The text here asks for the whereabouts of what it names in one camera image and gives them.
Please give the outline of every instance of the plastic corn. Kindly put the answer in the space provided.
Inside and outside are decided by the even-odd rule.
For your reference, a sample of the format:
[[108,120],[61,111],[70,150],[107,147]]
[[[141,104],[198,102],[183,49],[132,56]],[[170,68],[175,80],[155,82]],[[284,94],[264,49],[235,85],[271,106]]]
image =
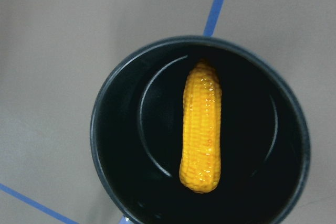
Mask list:
[[216,71],[201,59],[183,93],[183,150],[180,181],[196,193],[214,190],[221,171],[222,90]]

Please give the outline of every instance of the black pot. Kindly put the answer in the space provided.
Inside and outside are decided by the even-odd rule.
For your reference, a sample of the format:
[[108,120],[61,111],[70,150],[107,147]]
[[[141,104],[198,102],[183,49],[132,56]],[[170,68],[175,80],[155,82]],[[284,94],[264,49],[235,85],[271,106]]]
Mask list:
[[[218,187],[196,194],[178,177],[182,94],[200,57],[222,86]],[[280,223],[305,185],[310,143],[294,94],[269,65],[229,42],[183,36],[129,55],[103,84],[91,119],[98,176],[135,223]]]

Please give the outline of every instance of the blue line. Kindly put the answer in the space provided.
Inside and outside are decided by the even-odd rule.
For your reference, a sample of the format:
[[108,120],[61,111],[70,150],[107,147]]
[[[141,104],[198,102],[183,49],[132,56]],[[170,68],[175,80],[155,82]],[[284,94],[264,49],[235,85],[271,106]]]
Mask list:
[[223,2],[224,0],[214,0],[213,1],[209,16],[208,16],[208,20],[204,28],[204,32],[203,32],[204,36],[212,36],[214,34],[214,30],[215,30],[215,27],[218,21],[220,11],[222,9]]
[[78,224],[77,222],[70,220],[69,218],[60,215],[59,213],[41,205],[40,203],[29,199],[28,197],[18,193],[17,191],[14,191],[13,189],[10,189],[9,187],[3,185],[0,183],[0,190],[4,191],[5,193],[8,193],[9,195],[12,195],[13,197],[23,201],[24,203],[27,203],[28,205],[31,205],[32,207],[35,207],[36,209],[54,217],[55,219],[58,219],[60,221],[62,221],[65,224]]

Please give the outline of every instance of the black container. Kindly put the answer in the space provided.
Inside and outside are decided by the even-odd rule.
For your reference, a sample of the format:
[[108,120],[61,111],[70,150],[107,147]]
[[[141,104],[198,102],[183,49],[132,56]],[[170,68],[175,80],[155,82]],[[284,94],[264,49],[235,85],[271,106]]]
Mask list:
[[[199,58],[222,86],[222,175],[196,194],[178,178],[182,94]],[[310,143],[294,94],[269,65],[229,42],[169,38],[124,59],[103,84],[91,119],[94,165],[135,223],[280,223],[307,179]]]

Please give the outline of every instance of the floor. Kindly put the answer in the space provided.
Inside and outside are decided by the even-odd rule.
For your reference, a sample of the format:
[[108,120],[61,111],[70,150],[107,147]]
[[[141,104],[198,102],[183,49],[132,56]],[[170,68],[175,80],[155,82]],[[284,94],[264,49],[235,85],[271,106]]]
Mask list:
[[[93,166],[98,90],[155,40],[201,35],[212,0],[0,0],[0,223],[118,223]],[[307,186],[284,224],[336,222],[336,0],[225,0],[214,37],[269,62],[309,124]],[[27,204],[6,188],[34,200]],[[39,203],[52,214],[32,207]]]

